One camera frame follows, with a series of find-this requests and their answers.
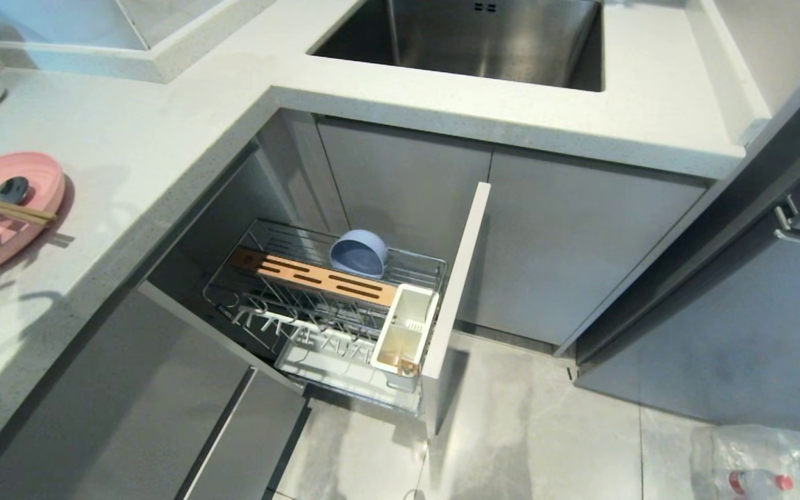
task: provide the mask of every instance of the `plastic bag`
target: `plastic bag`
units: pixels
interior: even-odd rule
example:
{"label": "plastic bag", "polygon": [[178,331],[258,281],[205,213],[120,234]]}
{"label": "plastic bag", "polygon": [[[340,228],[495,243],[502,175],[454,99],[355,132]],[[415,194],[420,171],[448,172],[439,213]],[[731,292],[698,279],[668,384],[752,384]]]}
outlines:
{"label": "plastic bag", "polygon": [[[728,487],[731,472],[772,472],[790,477],[791,490],[758,496]],[[691,482],[696,500],[800,500],[800,433],[761,425],[693,431]]]}

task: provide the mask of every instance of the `refrigerator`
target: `refrigerator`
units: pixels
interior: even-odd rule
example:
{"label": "refrigerator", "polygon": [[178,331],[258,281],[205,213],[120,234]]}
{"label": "refrigerator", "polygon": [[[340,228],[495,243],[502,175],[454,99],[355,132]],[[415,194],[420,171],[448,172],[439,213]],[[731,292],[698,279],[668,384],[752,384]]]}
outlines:
{"label": "refrigerator", "polygon": [[800,431],[800,111],[578,340],[575,384]]}

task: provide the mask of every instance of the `red bottle cap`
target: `red bottle cap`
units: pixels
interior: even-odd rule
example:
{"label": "red bottle cap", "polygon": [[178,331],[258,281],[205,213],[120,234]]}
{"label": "red bottle cap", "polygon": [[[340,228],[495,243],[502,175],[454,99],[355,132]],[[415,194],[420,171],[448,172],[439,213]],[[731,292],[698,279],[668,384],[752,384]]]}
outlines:
{"label": "red bottle cap", "polygon": [[780,475],[774,478],[774,482],[777,483],[777,487],[780,490],[791,490],[794,488],[794,481],[790,476]]}

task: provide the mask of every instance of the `tile floor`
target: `tile floor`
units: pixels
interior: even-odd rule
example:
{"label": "tile floor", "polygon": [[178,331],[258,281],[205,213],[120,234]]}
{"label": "tile floor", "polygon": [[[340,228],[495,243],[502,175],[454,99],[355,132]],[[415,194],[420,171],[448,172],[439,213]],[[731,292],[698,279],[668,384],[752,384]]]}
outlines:
{"label": "tile floor", "polygon": [[277,500],[692,500],[701,424],[575,388],[571,360],[455,333],[464,376],[448,427],[311,399]]}

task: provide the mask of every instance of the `bottle label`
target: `bottle label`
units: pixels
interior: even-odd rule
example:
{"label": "bottle label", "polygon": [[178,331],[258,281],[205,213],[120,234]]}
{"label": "bottle label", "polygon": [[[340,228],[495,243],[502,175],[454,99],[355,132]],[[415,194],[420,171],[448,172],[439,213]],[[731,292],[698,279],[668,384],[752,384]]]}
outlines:
{"label": "bottle label", "polygon": [[740,474],[742,474],[742,471],[731,471],[727,481],[730,482],[731,488],[733,488],[733,491],[736,491],[737,494],[746,494],[746,490],[743,490],[742,484],[740,484]]}

